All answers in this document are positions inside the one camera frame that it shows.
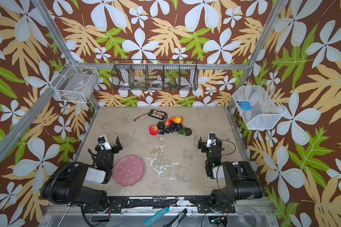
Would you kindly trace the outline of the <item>pink dotted plate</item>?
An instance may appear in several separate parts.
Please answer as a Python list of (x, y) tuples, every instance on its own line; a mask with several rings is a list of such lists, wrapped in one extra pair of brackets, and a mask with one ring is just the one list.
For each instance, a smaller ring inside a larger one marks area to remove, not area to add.
[(145, 175), (145, 163), (137, 155), (128, 155), (120, 159), (113, 168), (112, 178), (123, 187), (133, 186)]

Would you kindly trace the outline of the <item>yellow lemon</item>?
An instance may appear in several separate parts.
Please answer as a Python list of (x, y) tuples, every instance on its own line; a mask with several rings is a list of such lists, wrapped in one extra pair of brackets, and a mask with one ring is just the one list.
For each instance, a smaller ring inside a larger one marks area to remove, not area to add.
[(173, 122), (176, 124), (180, 124), (180, 123), (182, 123), (182, 121), (183, 121), (182, 117), (176, 116), (173, 118)]

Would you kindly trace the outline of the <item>red strawberry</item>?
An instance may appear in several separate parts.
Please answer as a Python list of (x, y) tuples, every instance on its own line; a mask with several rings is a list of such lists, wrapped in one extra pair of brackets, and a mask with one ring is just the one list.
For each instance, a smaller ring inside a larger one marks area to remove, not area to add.
[(168, 126), (170, 126), (171, 124), (173, 123), (173, 121), (171, 120), (171, 119), (166, 119), (166, 121), (165, 121), (165, 126), (166, 127), (168, 127)]

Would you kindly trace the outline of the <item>red apple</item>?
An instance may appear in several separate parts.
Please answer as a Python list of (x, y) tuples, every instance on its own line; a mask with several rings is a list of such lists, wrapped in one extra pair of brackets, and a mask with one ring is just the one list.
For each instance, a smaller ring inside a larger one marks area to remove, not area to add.
[(150, 135), (152, 135), (152, 136), (156, 136), (156, 135), (159, 133), (159, 128), (158, 128), (158, 126), (157, 126), (157, 125), (152, 125), (152, 126), (150, 126), (150, 128), (149, 128), (149, 133), (150, 133)]

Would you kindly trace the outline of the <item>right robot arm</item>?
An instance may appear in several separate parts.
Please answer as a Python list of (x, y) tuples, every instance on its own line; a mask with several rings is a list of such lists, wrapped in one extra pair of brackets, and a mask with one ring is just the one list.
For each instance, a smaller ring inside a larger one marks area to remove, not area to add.
[(234, 202), (261, 199), (264, 190), (248, 161), (222, 161), (225, 156), (222, 142), (214, 133), (210, 133), (206, 142), (199, 139), (198, 149), (206, 154), (207, 177), (217, 181), (217, 189), (210, 195), (211, 210), (234, 212)]

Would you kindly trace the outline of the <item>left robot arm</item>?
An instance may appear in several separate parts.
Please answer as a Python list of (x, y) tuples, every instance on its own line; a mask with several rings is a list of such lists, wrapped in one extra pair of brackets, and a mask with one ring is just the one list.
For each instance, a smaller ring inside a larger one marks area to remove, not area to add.
[(111, 146), (105, 135), (98, 137), (94, 154), (88, 152), (92, 164), (74, 161), (63, 163), (46, 181), (40, 190), (41, 197), (53, 204), (69, 204), (89, 207), (94, 211), (103, 212), (108, 208), (107, 193), (84, 186), (84, 182), (107, 184), (114, 168), (114, 155), (123, 149), (119, 138)]

